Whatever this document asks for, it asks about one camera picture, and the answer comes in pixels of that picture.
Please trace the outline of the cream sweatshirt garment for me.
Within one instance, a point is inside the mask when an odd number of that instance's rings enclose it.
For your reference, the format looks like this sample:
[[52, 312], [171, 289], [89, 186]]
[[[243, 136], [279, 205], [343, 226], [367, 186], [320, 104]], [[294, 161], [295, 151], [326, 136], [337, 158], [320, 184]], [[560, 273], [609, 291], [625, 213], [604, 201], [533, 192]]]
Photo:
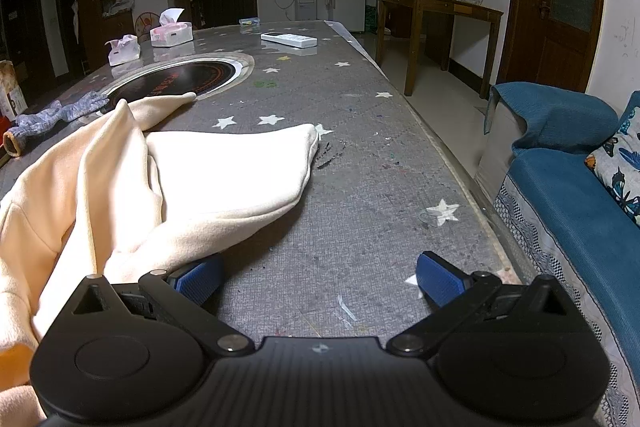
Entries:
[[83, 277], [134, 282], [248, 239], [302, 197], [319, 133], [163, 131], [193, 95], [119, 102], [53, 145], [1, 202], [1, 421], [33, 426], [40, 339]]

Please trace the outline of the blue covered sofa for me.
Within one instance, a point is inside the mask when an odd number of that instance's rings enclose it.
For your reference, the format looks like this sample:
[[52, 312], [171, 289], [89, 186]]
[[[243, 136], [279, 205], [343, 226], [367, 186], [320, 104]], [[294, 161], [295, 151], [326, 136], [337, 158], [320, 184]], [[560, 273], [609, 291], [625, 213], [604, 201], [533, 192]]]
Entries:
[[616, 113], [585, 93], [500, 83], [489, 95], [475, 175], [525, 269], [559, 280], [608, 355], [610, 382], [597, 413], [603, 426], [639, 422], [639, 225], [585, 159], [636, 106], [637, 92]]

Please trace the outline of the round black induction cooktop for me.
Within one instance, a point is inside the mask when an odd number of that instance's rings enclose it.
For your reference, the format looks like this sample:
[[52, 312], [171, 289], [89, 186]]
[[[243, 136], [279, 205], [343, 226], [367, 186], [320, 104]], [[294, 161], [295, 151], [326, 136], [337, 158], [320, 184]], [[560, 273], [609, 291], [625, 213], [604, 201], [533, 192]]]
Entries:
[[236, 52], [196, 54], [144, 66], [103, 90], [108, 102], [101, 112], [112, 110], [120, 100], [135, 102], [149, 96], [192, 92], [205, 100], [242, 83], [254, 67], [254, 57]]

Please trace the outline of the butterfly print pillow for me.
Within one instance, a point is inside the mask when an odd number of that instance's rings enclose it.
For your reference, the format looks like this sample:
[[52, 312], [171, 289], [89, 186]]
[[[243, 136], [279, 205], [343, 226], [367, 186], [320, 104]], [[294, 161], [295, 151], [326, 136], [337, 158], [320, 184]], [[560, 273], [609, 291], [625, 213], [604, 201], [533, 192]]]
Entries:
[[625, 215], [639, 224], [639, 107], [633, 107], [618, 130], [585, 159]]

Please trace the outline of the small pink tissue pack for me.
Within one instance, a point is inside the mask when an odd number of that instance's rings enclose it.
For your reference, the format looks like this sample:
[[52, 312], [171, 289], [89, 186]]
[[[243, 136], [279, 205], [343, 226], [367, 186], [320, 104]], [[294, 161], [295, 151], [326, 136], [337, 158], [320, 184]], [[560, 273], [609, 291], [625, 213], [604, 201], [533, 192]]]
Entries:
[[136, 35], [123, 35], [119, 39], [108, 40], [107, 44], [111, 47], [108, 52], [108, 64], [111, 67], [135, 61], [140, 57], [141, 49]]

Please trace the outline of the pink tissue box large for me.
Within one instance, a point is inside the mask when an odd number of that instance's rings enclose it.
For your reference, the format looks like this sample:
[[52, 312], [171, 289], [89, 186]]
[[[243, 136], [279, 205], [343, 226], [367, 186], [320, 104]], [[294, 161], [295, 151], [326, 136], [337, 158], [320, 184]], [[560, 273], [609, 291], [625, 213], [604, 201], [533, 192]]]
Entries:
[[172, 48], [193, 40], [192, 24], [179, 20], [183, 8], [169, 8], [160, 14], [160, 24], [150, 30], [153, 48]]

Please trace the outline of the small clear plastic item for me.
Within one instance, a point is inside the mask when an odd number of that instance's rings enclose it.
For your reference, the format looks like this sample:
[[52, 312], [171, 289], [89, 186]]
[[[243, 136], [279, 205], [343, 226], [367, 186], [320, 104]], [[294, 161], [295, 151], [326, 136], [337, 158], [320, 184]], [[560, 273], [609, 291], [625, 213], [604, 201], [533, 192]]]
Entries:
[[239, 20], [239, 25], [241, 27], [254, 27], [254, 26], [258, 26], [259, 24], [260, 24], [259, 17], [247, 17], [247, 18], [241, 18]]

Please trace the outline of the floor fan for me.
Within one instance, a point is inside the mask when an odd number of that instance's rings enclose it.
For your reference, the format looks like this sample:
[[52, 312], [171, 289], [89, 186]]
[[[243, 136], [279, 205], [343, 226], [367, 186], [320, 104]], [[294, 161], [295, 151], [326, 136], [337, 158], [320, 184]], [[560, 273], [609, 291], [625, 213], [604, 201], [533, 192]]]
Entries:
[[139, 40], [148, 38], [152, 29], [160, 26], [160, 16], [154, 12], [145, 11], [134, 21], [134, 31]]

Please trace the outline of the dark wooden side table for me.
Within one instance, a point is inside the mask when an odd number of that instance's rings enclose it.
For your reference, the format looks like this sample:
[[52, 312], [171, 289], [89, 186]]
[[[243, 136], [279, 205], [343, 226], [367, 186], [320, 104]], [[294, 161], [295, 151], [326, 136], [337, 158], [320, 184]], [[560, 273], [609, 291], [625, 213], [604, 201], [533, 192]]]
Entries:
[[437, 63], [442, 70], [446, 70], [449, 66], [454, 22], [457, 17], [461, 17], [489, 26], [483, 75], [480, 77], [480, 97], [488, 98], [503, 12], [461, 0], [378, 0], [378, 41], [375, 51], [378, 65], [382, 65], [383, 61], [388, 10], [394, 9], [407, 9], [411, 12], [405, 96], [413, 95], [416, 85], [421, 37], [426, 37], [427, 44], [434, 44]]

